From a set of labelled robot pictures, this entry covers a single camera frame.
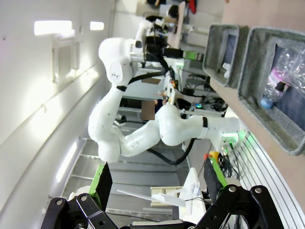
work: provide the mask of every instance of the plastic bottle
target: plastic bottle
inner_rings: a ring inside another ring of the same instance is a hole
[[[261,105],[270,109],[273,103],[280,100],[284,95],[285,91],[289,87],[287,85],[286,79],[293,64],[293,59],[295,58],[295,52],[292,49],[283,49],[278,61],[273,67],[272,71],[268,76],[268,82],[264,90],[264,96],[261,100]]]
[[[268,78],[264,96],[261,100],[261,105],[266,109],[270,109],[273,103],[283,97],[286,88],[286,84],[281,81],[279,74],[275,70],[272,70]]]

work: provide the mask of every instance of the screw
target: screw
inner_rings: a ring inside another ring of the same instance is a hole
[[[256,192],[256,193],[261,193],[262,190],[261,190],[259,187],[257,187],[257,188],[255,189],[255,192]]]
[[[87,199],[86,196],[82,196],[82,197],[81,197],[81,200],[82,200],[82,201],[85,201],[86,199]]]
[[[230,191],[230,192],[235,192],[235,191],[236,191],[236,188],[235,188],[234,186],[229,187],[229,191]]]

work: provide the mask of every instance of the gray bin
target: gray bin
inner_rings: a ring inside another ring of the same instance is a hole
[[[304,33],[253,27],[249,32],[238,86],[238,98],[242,104],[291,155],[305,152],[305,131],[277,107],[264,109],[260,101],[273,66],[276,47],[302,50],[304,45]]]
[[[203,70],[224,87],[237,88],[238,86],[248,32],[249,27],[237,24],[213,24],[210,27]],[[230,47],[230,39],[233,36],[235,39]],[[231,56],[232,61],[231,70],[226,79],[224,77],[226,70],[222,68],[222,65],[227,55]]]

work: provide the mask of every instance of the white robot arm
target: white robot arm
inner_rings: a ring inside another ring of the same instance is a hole
[[[164,105],[151,120],[128,136],[114,125],[120,101],[129,81],[137,71],[138,62],[145,63],[145,35],[152,26],[149,21],[140,24],[136,39],[109,38],[99,47],[99,57],[105,65],[110,91],[96,105],[89,117],[88,132],[98,143],[102,161],[118,160],[119,155],[134,156],[156,145],[160,139],[176,146],[190,138],[219,138],[223,132],[236,132],[238,119],[211,118],[193,115],[182,119],[172,104]]]

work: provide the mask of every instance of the blue bottle cap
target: blue bottle cap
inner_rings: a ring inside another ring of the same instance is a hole
[[[261,105],[265,109],[270,109],[273,106],[273,103],[268,98],[263,97],[261,100]]]

